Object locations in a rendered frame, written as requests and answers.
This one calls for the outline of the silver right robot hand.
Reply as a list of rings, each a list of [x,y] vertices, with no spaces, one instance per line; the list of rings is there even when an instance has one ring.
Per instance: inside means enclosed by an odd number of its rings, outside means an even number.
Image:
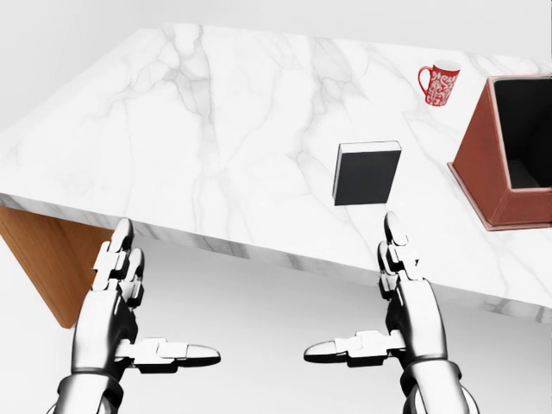
[[[434,290],[419,272],[417,252],[398,216],[391,211],[385,215],[384,231],[386,239],[378,245],[377,260],[379,291],[388,302],[387,332],[357,331],[350,338],[320,342],[304,351],[305,361],[374,367],[395,357],[402,367],[407,367],[414,361],[448,357],[442,315]]]

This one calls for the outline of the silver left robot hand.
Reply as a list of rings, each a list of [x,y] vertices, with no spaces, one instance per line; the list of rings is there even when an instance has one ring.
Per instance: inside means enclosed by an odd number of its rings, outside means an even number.
[[[144,295],[145,255],[132,246],[133,223],[123,218],[102,243],[91,289],[78,314],[72,345],[73,373],[104,373],[116,379],[128,368],[141,373],[176,373],[221,361],[213,348],[165,338],[137,339],[135,309]]]

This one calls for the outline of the black book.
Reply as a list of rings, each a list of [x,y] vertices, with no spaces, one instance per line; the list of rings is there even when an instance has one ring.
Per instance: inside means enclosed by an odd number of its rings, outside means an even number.
[[[335,206],[385,204],[401,152],[398,141],[341,143],[332,191]]]

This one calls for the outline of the red-brown desk caddy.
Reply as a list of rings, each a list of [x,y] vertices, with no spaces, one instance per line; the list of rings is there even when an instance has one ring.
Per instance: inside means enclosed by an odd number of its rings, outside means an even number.
[[[488,78],[448,166],[486,229],[552,228],[552,78]]]

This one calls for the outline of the wooden table leg panel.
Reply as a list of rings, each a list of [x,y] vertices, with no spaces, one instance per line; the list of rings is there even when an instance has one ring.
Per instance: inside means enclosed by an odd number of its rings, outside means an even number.
[[[0,206],[0,235],[59,325],[71,328],[111,231]]]

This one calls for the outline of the red patterned mug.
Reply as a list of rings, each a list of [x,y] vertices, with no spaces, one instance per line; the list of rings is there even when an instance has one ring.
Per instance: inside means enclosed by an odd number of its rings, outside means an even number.
[[[426,86],[422,83],[422,73],[430,73]],[[439,59],[432,66],[423,66],[417,74],[418,84],[424,94],[425,103],[442,107],[449,100],[449,96],[455,86],[455,82],[461,71],[461,64],[455,60]]]

